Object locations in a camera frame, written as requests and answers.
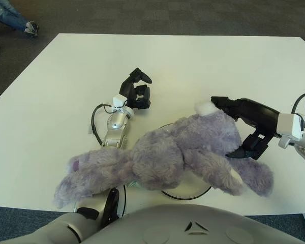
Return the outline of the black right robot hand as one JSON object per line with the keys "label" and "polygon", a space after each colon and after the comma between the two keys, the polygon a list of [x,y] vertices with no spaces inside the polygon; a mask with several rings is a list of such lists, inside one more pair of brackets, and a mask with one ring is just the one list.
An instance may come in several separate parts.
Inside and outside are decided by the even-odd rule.
{"label": "black right robot hand", "polygon": [[242,119],[247,125],[255,128],[236,150],[226,154],[235,159],[252,158],[257,160],[268,148],[277,133],[279,112],[256,101],[241,98],[231,100],[228,97],[212,96],[211,102],[234,120]]}

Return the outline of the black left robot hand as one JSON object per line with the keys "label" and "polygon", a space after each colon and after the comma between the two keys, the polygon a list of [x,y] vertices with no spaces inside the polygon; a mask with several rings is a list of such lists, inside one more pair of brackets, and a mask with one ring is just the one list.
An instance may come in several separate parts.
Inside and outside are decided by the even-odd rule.
{"label": "black left robot hand", "polygon": [[150,88],[147,85],[135,87],[134,84],[139,81],[152,84],[151,78],[139,68],[136,68],[121,84],[119,94],[127,98],[128,107],[132,109],[148,109],[150,107]]}

